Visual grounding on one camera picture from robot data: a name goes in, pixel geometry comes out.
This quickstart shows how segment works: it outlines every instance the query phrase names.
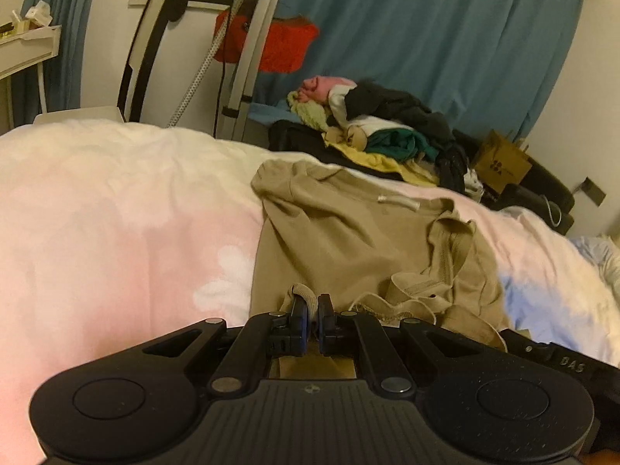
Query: yellow clothing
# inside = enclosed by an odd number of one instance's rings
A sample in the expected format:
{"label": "yellow clothing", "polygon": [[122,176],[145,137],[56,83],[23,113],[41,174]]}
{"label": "yellow clothing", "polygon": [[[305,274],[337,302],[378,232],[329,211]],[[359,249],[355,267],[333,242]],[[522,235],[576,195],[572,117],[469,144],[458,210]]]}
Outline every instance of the yellow clothing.
{"label": "yellow clothing", "polygon": [[439,179],[434,174],[422,168],[414,161],[408,162],[405,166],[382,153],[362,152],[350,147],[345,142],[333,143],[328,141],[326,136],[330,126],[327,123],[325,108],[312,100],[302,103],[297,99],[297,95],[297,91],[292,91],[286,97],[291,111],[299,115],[301,121],[306,126],[317,129],[323,133],[323,140],[326,147],[336,148],[348,160],[360,166],[384,173],[398,173],[404,181],[412,185],[434,187],[439,183]]}

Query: drawstring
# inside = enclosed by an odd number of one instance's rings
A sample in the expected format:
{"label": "drawstring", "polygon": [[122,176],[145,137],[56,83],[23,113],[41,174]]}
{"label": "drawstring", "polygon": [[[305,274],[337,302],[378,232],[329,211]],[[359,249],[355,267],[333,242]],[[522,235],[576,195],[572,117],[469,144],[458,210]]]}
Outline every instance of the drawstring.
{"label": "drawstring", "polygon": [[384,204],[392,204],[392,205],[401,205],[405,208],[410,208],[413,211],[418,211],[420,209],[420,202],[415,199],[406,198],[405,196],[379,196],[377,198],[377,202]]}
{"label": "drawstring", "polygon": [[543,195],[545,202],[547,203],[547,209],[549,210],[549,219],[551,220],[551,225],[554,227],[557,227],[560,225],[560,222],[562,222],[562,210],[558,207],[557,209],[560,210],[560,217],[557,219],[557,223],[555,220],[553,220],[553,215],[551,213],[551,205],[549,203],[549,200],[547,199],[547,196]]}

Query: pink clothing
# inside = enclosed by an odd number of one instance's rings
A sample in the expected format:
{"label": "pink clothing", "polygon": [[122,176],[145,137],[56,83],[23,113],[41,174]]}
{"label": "pink clothing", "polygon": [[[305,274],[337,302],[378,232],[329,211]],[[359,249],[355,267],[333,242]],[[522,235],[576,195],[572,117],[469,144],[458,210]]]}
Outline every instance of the pink clothing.
{"label": "pink clothing", "polygon": [[314,100],[317,103],[326,103],[329,92],[333,86],[340,84],[352,86],[357,85],[354,81],[343,79],[342,77],[316,76],[312,77],[312,79],[306,79],[297,90],[299,93],[299,101],[306,103],[310,100]]}

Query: cable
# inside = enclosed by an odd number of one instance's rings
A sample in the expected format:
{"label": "cable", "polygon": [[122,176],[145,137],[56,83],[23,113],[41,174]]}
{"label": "cable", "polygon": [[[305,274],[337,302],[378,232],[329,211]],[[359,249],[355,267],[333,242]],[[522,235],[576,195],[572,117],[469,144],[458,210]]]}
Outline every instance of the cable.
{"label": "cable", "polygon": [[[237,12],[239,11],[239,8],[243,4],[243,2],[244,0],[233,0],[231,11],[229,14],[231,20],[233,20],[234,17],[237,15]],[[215,34],[215,38],[213,39],[213,43],[209,48],[209,52],[207,52],[207,56],[205,56],[205,60],[202,62],[200,69],[196,72],[194,79],[191,81],[190,86],[185,92],[185,96],[183,96],[183,99],[179,103],[177,109],[174,111],[174,114],[170,118],[170,122],[168,122],[168,125],[166,127],[174,127],[179,123],[179,119],[181,119],[181,116],[185,113],[187,105],[190,104],[191,99],[193,98],[194,94],[196,94],[196,89],[202,82],[202,79],[205,77],[205,73],[211,66],[211,63],[213,62],[213,58],[215,57],[219,46],[222,45],[224,37],[226,36],[226,32],[226,26],[222,25],[219,27],[219,30]]]}
{"label": "cable", "polygon": [[551,213],[551,205],[549,203],[549,200],[547,199],[547,196],[544,196],[544,200],[547,203],[547,209],[549,210],[549,219],[551,220],[551,225],[554,227],[558,227],[560,225],[560,223],[562,222],[562,210],[558,207],[557,209],[560,210],[560,217],[557,219],[557,223],[555,220],[553,220],[553,215]]}
{"label": "cable", "polygon": [[226,38],[228,37],[228,31],[231,27],[231,13],[232,9],[229,9],[226,16],[226,33],[224,35],[224,43],[222,44],[222,52],[224,52],[224,60],[222,61],[222,77],[219,79],[218,99],[215,103],[215,122],[213,122],[213,138],[217,138],[218,132],[218,119],[219,119],[219,102],[222,97],[222,89],[224,88],[224,79],[226,77]]}

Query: green clothing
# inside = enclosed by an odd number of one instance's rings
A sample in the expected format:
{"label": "green clothing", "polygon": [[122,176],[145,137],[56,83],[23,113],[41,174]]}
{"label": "green clothing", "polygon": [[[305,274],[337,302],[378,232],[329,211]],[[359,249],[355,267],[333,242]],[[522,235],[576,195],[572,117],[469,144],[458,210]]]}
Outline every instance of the green clothing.
{"label": "green clothing", "polygon": [[329,125],[327,123],[325,108],[312,100],[302,103],[298,101],[298,95],[299,93],[297,91],[291,91],[286,97],[288,106],[291,107],[291,111],[299,115],[301,121],[306,126],[326,133],[329,129]]}
{"label": "green clothing", "polygon": [[382,153],[405,162],[424,152],[430,162],[435,162],[439,150],[432,147],[422,133],[411,129],[381,129],[368,137],[366,152]]}

